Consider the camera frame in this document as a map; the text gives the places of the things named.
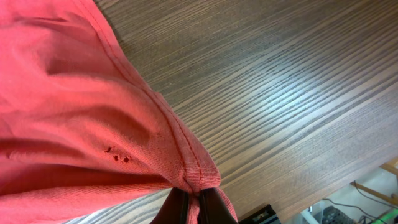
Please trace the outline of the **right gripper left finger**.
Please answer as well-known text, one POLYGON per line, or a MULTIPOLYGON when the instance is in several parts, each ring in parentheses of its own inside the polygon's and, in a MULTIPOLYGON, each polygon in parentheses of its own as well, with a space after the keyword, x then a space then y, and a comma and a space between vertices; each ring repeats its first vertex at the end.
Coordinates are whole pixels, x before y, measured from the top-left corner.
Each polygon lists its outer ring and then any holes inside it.
POLYGON ((173 188, 150 224, 186 224, 189 194, 173 188))

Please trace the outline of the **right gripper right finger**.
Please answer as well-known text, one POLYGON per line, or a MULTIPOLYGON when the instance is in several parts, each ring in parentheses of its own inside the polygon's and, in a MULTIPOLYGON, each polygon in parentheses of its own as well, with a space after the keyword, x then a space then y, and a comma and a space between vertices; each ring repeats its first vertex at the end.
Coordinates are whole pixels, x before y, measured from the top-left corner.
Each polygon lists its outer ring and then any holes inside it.
POLYGON ((198 222, 200 224, 238 224, 215 188, 202 190, 199 202, 198 222))

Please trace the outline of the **red printed t-shirt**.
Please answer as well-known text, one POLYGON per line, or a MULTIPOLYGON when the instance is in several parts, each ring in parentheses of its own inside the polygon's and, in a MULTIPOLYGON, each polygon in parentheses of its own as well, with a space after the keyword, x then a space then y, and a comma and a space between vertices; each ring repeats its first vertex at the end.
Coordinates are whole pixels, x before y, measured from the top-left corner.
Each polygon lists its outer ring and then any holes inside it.
POLYGON ((220 189, 208 151, 93 1, 1 2, 1 222, 58 223, 178 188, 220 189))

